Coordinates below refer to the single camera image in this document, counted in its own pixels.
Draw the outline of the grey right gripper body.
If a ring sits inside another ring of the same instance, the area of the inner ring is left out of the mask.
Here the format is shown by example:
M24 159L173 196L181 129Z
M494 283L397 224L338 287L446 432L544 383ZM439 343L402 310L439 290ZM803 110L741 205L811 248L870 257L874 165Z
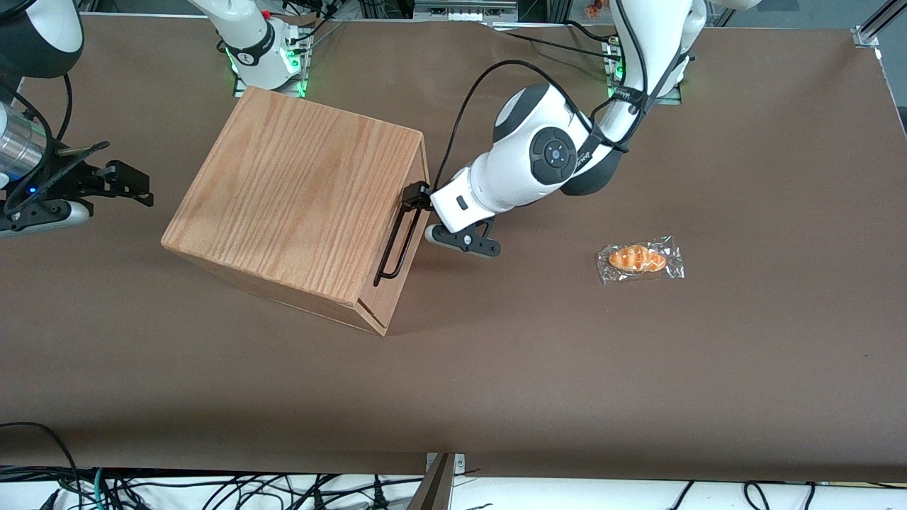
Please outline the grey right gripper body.
M13 188L26 181L38 188L52 173L56 139L36 120L27 119L12 106L1 110L1 186Z

